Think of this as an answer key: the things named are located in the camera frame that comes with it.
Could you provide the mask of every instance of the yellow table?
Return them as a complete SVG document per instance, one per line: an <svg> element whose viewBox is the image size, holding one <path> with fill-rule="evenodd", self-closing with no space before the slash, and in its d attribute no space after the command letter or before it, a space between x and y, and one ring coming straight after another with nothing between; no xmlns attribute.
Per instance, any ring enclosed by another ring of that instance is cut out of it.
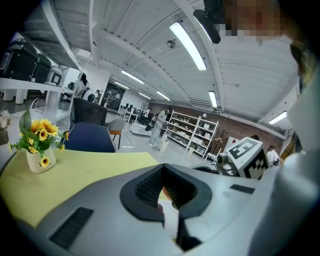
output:
<svg viewBox="0 0 320 256"><path fill-rule="evenodd" d="M96 153L56 150L54 167L30 171L19 151L0 177L0 193L10 212L33 227L56 206L96 181L157 165L148 153ZM166 199L161 192L160 199Z"/></svg>

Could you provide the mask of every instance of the fluorescent light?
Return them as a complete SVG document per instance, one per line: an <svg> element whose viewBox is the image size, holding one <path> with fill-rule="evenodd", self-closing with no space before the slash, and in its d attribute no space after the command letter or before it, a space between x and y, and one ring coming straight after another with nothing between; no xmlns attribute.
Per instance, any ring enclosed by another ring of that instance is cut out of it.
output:
<svg viewBox="0 0 320 256"><path fill-rule="evenodd" d="M199 20L197 20L196 17L194 17L194 18L195 18L195 20L199 23L199 25L201 26L201 28L204 30L204 32L205 32L205 34L207 35L207 37L209 38L209 40L212 42L212 40L211 40L210 36L208 35L207 31L205 30L204 26L202 26L202 24L199 22Z"/></svg>
<svg viewBox="0 0 320 256"><path fill-rule="evenodd" d="M187 32L181 26L181 24L179 22L175 22L171 26L169 26L169 29L176 35L176 37L181 41L183 46L189 52L198 69L200 71L207 70L207 67L204 63L204 60L200 56L198 49L196 48L194 42L192 42L191 38L188 36Z"/></svg>
<svg viewBox="0 0 320 256"><path fill-rule="evenodd" d="M121 86L121 87L123 87L123 88L129 89L129 87L126 87L126 86L124 86L124 85L121 84L121 83L118 83L118 82L116 82L116 81L114 81L114 83L117 84L118 86Z"/></svg>
<svg viewBox="0 0 320 256"><path fill-rule="evenodd" d="M168 97L164 96L160 91L156 92L157 94L160 94L162 97L164 97L167 101L171 101Z"/></svg>
<svg viewBox="0 0 320 256"><path fill-rule="evenodd" d="M216 100L216 94L214 91L209 91L209 96L210 96L210 99L211 99L211 102L212 102L212 106L214 108L217 108L218 105L217 105L217 100Z"/></svg>
<svg viewBox="0 0 320 256"><path fill-rule="evenodd" d="M276 118L272 119L269 124L270 125L273 125L275 124L276 122L284 119L285 117L287 117L287 111L284 111L282 114L278 115Z"/></svg>
<svg viewBox="0 0 320 256"><path fill-rule="evenodd" d="M142 95L143 97L146 97L148 100L151 100L151 98L149 98L148 96L146 96L146 95L144 95L144 94L142 94L140 92L139 92L139 94Z"/></svg>
<svg viewBox="0 0 320 256"><path fill-rule="evenodd" d="M141 81L140 79L134 77L132 74L127 73L126 71L122 70L121 71L122 74L125 74L126 76L138 81L140 84L144 84L145 82Z"/></svg>

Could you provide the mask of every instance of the wooden chair leg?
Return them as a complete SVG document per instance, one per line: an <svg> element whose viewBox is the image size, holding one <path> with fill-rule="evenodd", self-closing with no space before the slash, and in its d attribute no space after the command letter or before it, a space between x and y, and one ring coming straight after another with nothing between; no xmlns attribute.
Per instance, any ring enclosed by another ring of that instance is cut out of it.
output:
<svg viewBox="0 0 320 256"><path fill-rule="evenodd" d="M119 145L118 145L118 150L120 149L120 141L121 141L121 134L119 135Z"/></svg>

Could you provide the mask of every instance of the black suitcase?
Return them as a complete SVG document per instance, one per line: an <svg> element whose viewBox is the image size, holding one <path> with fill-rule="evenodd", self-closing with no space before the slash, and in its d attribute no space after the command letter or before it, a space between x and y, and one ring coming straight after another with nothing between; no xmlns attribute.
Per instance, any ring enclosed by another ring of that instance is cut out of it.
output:
<svg viewBox="0 0 320 256"><path fill-rule="evenodd" d="M36 64L32 78L35 79L36 83L44 84L47 81L50 69L50 60L46 56L38 54L38 62Z"/></svg>
<svg viewBox="0 0 320 256"><path fill-rule="evenodd" d="M31 81L38 63L37 50L24 39L13 41L0 63L0 77Z"/></svg>

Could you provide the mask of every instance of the ceiling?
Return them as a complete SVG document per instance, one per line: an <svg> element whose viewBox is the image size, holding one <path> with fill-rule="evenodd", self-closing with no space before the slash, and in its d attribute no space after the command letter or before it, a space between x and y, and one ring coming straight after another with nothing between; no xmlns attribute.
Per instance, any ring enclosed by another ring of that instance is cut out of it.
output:
<svg viewBox="0 0 320 256"><path fill-rule="evenodd" d="M259 44L253 37L225 36L220 28L221 42L212 44L191 16L193 10L204 8L203 0L52 0L50 3L69 47L93 53L95 39L96 67L111 68L112 79L131 90L163 103L164 99L157 94L160 91L172 104L207 112L213 111L208 107L211 105L208 92L215 91L222 114L281 134L292 128L288 120L268 125L273 117L289 110L296 97L293 88L298 81L298 68L291 57L291 41L287 37ZM44 17L40 11L31 15L24 24L24 33L39 48L47 47L46 52L53 60L72 67L70 58L60 54L63 49L57 45L48 24L39 22L41 19ZM206 70L198 70L169 29L176 21L181 22L199 50ZM169 40L175 42L174 48L167 46ZM145 83L121 74L122 69Z"/></svg>

